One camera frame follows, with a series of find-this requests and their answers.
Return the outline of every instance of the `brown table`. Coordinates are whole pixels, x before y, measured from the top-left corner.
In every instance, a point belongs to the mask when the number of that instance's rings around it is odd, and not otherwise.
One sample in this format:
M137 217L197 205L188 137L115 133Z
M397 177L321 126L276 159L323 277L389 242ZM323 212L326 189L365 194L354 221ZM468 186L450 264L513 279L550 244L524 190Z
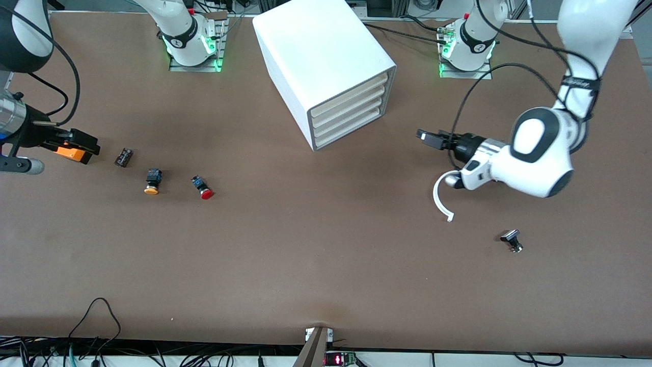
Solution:
M102 154L83 166L24 150L46 171L0 176L0 334L67 335L104 296L125 338L301 343L303 328L326 324L349 347L652 353L652 99L631 40L608 66L564 192L442 187L456 212L447 223L431 197L447 159L414 134L448 129L472 81L440 79L432 44L372 30L398 65L387 115L313 153L251 19L230 33L216 74L166 71L147 15L52 22L81 74L67 127L99 137ZM558 83L553 53L502 41L494 63ZM74 90L59 55L39 75ZM41 110L59 104L26 76L12 89ZM521 112L552 102L534 77L503 69L459 131L508 139ZM136 150L127 169L113 165L123 147ZM151 167L164 172L156 197L142 191ZM195 174L215 198L200 200ZM496 241L506 229L521 230L522 253ZM114 332L98 307L78 335Z

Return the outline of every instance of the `brown tabletop surface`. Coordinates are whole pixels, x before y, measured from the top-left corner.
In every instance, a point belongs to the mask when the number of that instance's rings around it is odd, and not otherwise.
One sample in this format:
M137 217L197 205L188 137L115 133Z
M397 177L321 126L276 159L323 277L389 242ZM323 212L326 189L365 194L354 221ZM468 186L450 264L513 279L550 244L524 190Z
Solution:
M250 18L214 74L168 72L146 14L57 13L52 24L81 75L67 127L97 136L102 153L84 166L23 150L45 172L0 176L0 334L66 336L103 296L124 338L301 343L324 324L349 347L652 353L652 99L632 40L609 62L566 190L443 186L447 223L432 202L446 155L415 131L450 129L472 81L439 78L432 43L373 29L398 65L387 114L315 153ZM528 25L505 30L536 38ZM553 53L501 40L494 65L527 63L558 85ZM59 54L38 74L74 91ZM43 111L60 103L25 75L11 88ZM521 112L553 101L533 76L502 69L458 131L508 140ZM124 147L135 154L119 168ZM155 197L143 193L152 167L163 171ZM200 199L196 174L216 197ZM521 230L523 252L496 241L507 229ZM98 305L76 335L114 332Z

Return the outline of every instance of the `white box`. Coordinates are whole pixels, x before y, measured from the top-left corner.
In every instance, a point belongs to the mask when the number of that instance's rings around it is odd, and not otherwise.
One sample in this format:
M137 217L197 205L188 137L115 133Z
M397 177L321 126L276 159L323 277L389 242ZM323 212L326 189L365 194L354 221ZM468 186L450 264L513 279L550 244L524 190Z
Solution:
M256 16L254 29L312 150L385 114L396 64L344 0L291 0Z

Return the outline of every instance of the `white curved tube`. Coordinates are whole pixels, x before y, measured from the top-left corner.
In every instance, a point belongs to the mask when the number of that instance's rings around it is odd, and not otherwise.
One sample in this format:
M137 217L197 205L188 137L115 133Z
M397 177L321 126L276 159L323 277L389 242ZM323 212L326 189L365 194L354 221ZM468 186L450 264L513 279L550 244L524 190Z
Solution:
M439 209L440 212L442 212L445 216L448 217L447 221L452 221L453 216L455 216L455 213L452 211L446 209L444 204L441 203L441 200L439 199L439 183L446 178L446 176L450 176L451 174L456 174L460 173L458 170L450 170L444 174L442 174L439 179L437 179L437 182L435 182L435 186L432 187L432 198L435 200L435 205L437 206L437 209Z

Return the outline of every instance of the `red button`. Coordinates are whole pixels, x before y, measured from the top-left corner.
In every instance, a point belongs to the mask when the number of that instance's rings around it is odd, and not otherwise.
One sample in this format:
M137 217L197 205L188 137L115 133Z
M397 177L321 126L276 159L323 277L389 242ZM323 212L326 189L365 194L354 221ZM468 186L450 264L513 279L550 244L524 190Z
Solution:
M208 199L212 198L213 195L215 195L215 193L213 193L213 190L209 189L209 190L206 190L206 191L201 193L201 198L204 199L204 200L208 200Z

